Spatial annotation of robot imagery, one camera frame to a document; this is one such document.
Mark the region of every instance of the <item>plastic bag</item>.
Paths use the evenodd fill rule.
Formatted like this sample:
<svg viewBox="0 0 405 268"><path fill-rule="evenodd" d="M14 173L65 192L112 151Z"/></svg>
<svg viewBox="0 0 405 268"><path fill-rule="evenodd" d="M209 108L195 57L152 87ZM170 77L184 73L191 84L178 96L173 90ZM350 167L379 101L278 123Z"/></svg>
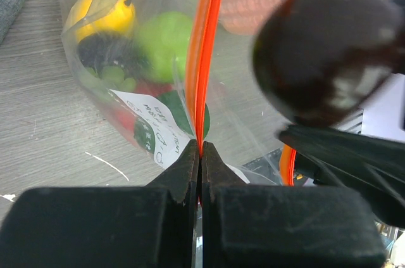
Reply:
<svg viewBox="0 0 405 268"><path fill-rule="evenodd" d="M59 0L62 41L75 80L159 166L205 138L246 182L282 184L269 159L251 163L281 146L285 120L250 68L254 34L282 1Z"/></svg>

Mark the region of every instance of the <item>orange zipper strip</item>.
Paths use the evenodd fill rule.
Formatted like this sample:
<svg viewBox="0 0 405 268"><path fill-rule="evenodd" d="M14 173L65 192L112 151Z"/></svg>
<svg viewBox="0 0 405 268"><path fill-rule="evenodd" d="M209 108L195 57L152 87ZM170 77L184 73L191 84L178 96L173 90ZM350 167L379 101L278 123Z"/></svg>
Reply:
<svg viewBox="0 0 405 268"><path fill-rule="evenodd" d="M200 156L203 155L205 104L220 6L221 0L199 0L187 57L185 101L196 130Z"/></svg>

